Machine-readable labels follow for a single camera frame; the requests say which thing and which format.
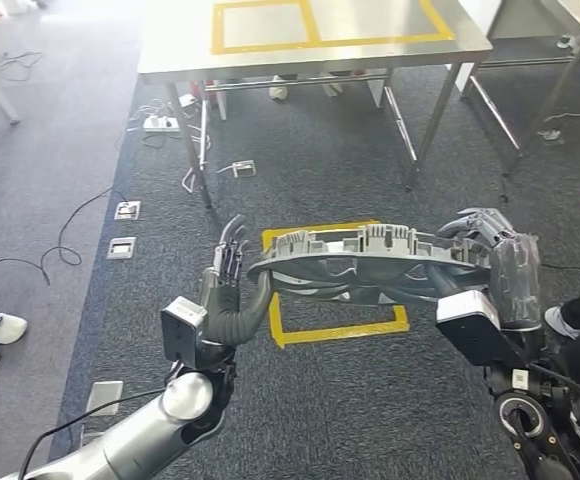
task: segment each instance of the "robotic hand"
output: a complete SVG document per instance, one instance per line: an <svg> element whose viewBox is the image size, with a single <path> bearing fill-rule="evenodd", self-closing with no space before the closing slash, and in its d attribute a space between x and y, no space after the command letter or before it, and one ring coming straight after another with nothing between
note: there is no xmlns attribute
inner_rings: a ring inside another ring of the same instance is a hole
<svg viewBox="0 0 580 480"><path fill-rule="evenodd" d="M218 433L234 388L236 347L252 339L275 291L322 301L437 304L436 326L484 367L495 416L531 480L580 480L580 387L542 349L538 254L495 209L467 209L436 235L402 225L292 232L248 271L258 288L240 309L243 218L223 232L203 272L201 302L178 297L162 314L165 390L76 452L4 480L146 480ZM333 272L330 262L354 267Z"/></svg>
<svg viewBox="0 0 580 480"><path fill-rule="evenodd" d="M580 413L572 412L573 403L579 403L580 386L555 372L543 345L535 239L515 232L495 209L459 215L464 216L438 235L464 234L491 249L488 287L496 308L480 292L442 298L437 326L473 365L487 367L495 416L528 478L580 480ZM458 305L463 309L458 315Z"/></svg>
<svg viewBox="0 0 580 480"><path fill-rule="evenodd" d="M234 390L236 347L255 335L273 295L264 272L239 307L242 225L237 216L224 230L203 272L200 305L178 297L162 311L165 357L174 362L162 394L74 453L3 480L147 480L218 433Z"/></svg>

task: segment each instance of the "yellow tape square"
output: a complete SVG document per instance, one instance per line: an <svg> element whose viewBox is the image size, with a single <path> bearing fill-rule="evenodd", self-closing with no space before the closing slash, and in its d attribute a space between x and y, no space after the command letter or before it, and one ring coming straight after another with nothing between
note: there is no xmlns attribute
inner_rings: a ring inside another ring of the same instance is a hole
<svg viewBox="0 0 580 480"><path fill-rule="evenodd" d="M305 28L307 41L290 43L272 43L261 45L225 45L226 12L230 9L270 7L279 5L296 5L301 9L301 18ZM248 0L244 2L218 3L213 6L212 47L214 55L229 53L261 53L280 50L295 50L304 48L347 47L363 45L386 45L392 43L422 43L454 40L455 34L432 4L432 0L419 0L419 5L426 17L436 30L436 33L421 35L397 35L369 38L347 38L338 40L323 40L319 32L310 0Z"/></svg>
<svg viewBox="0 0 580 480"><path fill-rule="evenodd" d="M261 235L261 243L264 250L272 246L273 239L297 230L309 231L328 231L328 230L350 230L380 223L377 220L367 220L365 222L338 223L332 225L311 225L307 227L279 228L275 230L265 230ZM410 330L405 309L401 305L393 307L394 320L388 322L368 323L363 325L353 325L347 327L325 328L319 330L301 330L297 332L284 332L281 323L281 307L279 303L279 295L275 293L268 310L270 322L270 334L280 348L293 343L311 343L324 342L327 340L339 340L344 338L367 337L370 335L382 335L387 333L404 333Z"/></svg>

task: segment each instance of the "white cable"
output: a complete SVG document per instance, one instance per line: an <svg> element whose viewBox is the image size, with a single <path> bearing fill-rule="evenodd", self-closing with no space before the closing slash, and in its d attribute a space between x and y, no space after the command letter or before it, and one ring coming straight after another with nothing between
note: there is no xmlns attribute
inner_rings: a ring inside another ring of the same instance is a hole
<svg viewBox="0 0 580 480"><path fill-rule="evenodd" d="M580 117L580 113L562 113L559 115L553 115L551 117L547 118L545 121L549 122L550 120L556 120L558 118L565 118L565 117Z"/></svg>
<svg viewBox="0 0 580 480"><path fill-rule="evenodd" d="M158 115L159 112L165 108L165 104L162 100L159 98L153 98L147 105L141 105L133 113L132 116L128 119L128 122L135 122L141 118L141 114L146 115Z"/></svg>

